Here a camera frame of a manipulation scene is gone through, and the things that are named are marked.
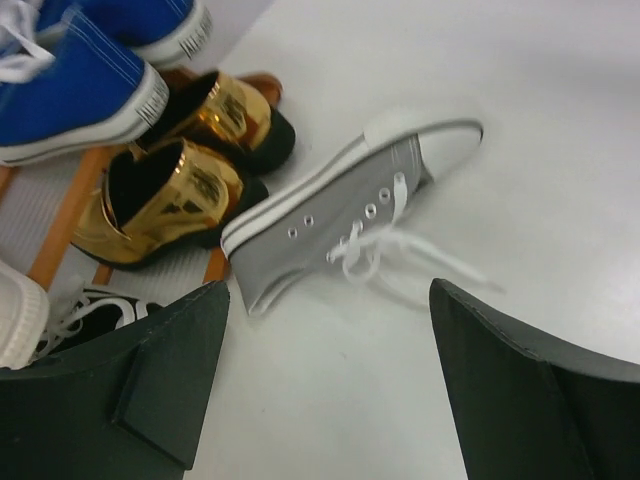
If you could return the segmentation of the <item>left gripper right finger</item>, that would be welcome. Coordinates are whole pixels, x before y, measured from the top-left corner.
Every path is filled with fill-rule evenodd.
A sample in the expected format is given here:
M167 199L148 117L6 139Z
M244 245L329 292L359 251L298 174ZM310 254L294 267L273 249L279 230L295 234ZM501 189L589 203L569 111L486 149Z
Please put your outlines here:
M636 479L639 367L508 316L444 279L431 321L470 479Z

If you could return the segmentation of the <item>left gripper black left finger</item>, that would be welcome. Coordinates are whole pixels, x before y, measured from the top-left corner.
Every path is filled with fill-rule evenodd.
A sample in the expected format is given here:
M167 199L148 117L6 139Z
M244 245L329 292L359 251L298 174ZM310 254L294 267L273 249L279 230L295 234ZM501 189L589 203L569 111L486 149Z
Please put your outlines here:
M230 294L211 282L1 373L5 479L180 479L195 463Z

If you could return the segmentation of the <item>black white sneaker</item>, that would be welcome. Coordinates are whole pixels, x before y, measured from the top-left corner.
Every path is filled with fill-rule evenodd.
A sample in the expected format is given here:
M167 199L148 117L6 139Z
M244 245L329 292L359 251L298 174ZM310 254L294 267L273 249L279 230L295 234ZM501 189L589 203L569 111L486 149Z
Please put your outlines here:
M73 276L52 297L49 318L31 362L128 326L164 307Z

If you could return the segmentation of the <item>beige sneaker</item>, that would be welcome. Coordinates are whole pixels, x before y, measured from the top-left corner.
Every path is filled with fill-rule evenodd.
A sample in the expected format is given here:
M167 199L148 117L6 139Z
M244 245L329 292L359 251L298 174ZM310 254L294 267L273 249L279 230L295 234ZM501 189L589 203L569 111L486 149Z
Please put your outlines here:
M27 366L50 312L45 290L23 273L1 262L1 367Z

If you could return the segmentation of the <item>gold loafer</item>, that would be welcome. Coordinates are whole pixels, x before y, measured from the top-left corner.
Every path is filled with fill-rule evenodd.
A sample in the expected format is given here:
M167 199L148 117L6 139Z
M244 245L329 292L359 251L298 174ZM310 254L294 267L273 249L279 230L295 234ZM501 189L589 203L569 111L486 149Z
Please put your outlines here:
M263 182L217 151L179 138L114 156L71 243L116 270L145 268L187 246L213 249L223 229L265 200Z
M234 77L219 70L195 74L176 68L162 77L169 100L157 123L134 142L139 151L184 138L256 176L274 172L291 157L296 133L278 110L282 84L274 75Z

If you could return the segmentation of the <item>grey canvas sneaker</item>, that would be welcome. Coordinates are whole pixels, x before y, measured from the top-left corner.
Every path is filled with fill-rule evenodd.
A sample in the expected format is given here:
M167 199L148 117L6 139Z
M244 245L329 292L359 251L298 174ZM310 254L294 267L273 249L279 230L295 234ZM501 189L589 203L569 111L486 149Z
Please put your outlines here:
M263 313L296 280L321 271L353 284L379 278L414 302L406 283L381 273L388 251L494 287L476 268L399 225L418 190L470 158L484 131L473 114L392 110L316 170L232 220L221 247L245 311Z

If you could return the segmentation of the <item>blue canvas sneaker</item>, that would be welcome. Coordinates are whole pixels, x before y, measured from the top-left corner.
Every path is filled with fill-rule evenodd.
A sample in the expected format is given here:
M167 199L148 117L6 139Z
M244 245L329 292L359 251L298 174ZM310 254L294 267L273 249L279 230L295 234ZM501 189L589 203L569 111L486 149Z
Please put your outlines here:
M202 1L35 1L36 32L52 41L75 10L103 33L159 69L192 59L209 40L212 19Z
M161 117L169 89L157 70L71 8L61 37L42 46L37 11L1 4L1 163L39 162L132 141Z

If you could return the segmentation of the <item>orange wooden shoe shelf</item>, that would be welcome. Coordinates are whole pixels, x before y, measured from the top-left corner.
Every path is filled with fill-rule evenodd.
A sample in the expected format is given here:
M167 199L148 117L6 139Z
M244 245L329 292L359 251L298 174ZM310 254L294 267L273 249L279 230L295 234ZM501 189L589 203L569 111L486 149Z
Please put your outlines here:
M162 71L161 76L168 80L170 87L181 89L199 75L186 67L179 67ZM238 78L256 88L271 106L276 106L281 100L283 86L275 75L256 72ZM100 147L87 151L59 206L55 208L55 217L27 275L43 289L50 290L70 243L72 230L80 218L84 202L106 168L110 155L116 150L116 147ZM18 168L1 167L1 201L18 173ZM228 271L229 263L221 249L214 249L209 256L203 283L224 280ZM98 265L92 283L107 285L112 273L112 268Z

